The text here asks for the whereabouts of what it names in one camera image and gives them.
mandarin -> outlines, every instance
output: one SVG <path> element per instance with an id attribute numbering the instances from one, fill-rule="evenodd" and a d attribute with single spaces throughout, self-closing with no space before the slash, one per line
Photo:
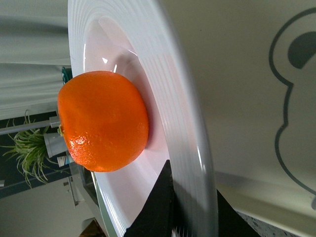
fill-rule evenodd
<path id="1" fill-rule="evenodd" d="M 127 78 L 106 71 L 83 73 L 61 88 L 57 101 L 69 153 L 86 169 L 115 171 L 144 150 L 147 111 Z"/>

